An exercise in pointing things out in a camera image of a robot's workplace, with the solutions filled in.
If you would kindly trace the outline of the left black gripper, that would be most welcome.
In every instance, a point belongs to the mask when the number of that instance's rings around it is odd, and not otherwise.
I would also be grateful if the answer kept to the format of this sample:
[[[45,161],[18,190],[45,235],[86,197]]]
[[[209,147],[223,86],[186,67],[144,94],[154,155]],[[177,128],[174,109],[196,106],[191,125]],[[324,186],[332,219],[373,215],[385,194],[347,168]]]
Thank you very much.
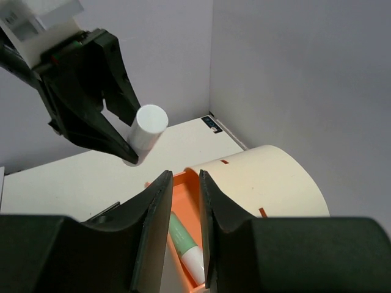
[[[117,37],[104,29],[82,31],[45,52],[33,74],[50,127],[79,147],[138,162],[138,155],[102,114],[106,106],[131,125],[141,107]]]

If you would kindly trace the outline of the round beige orange organizer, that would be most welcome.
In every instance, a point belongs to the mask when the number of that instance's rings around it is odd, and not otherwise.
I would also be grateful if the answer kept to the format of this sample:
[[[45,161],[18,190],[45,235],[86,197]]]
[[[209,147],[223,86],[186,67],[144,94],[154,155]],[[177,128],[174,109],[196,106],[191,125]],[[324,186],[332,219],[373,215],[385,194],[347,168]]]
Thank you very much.
[[[326,201],[308,172],[288,153],[265,145],[186,168],[174,176],[171,211],[197,245],[200,224],[200,171],[223,193],[256,217],[328,217]]]

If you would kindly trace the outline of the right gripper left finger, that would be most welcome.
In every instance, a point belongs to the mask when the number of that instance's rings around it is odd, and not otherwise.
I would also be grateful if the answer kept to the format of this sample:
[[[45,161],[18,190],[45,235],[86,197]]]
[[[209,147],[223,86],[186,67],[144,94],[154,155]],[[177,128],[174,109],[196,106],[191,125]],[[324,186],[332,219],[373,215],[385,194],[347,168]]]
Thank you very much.
[[[158,292],[174,177],[79,222],[64,215],[1,216],[2,292]]]

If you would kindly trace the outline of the green white makeup tube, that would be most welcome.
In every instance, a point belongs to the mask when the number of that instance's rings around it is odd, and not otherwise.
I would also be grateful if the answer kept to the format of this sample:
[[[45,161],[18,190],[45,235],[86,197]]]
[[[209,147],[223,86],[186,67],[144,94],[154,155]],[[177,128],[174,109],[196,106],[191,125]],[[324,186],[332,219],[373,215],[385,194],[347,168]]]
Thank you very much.
[[[180,219],[173,212],[170,214],[169,235],[180,261],[189,272],[196,285],[204,284],[205,272],[203,251],[196,244]]]

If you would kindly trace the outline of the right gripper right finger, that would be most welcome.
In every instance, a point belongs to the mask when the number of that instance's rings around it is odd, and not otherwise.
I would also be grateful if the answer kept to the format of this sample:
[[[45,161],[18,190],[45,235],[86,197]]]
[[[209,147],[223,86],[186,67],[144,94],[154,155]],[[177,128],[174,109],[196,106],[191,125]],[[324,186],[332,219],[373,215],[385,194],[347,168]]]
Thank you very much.
[[[366,217],[248,213],[201,171],[205,286],[211,292],[389,292],[390,239]]]

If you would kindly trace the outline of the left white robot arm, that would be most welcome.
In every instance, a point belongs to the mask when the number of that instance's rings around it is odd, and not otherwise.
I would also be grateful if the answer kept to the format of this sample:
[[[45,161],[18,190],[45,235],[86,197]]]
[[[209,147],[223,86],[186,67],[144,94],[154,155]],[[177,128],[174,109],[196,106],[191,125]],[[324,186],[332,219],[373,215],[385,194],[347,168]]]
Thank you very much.
[[[1,32],[1,67],[35,88],[49,123],[71,143],[134,165],[139,156],[103,115],[131,126],[141,105],[123,63],[119,40],[104,29],[81,31],[42,53],[29,68]]]

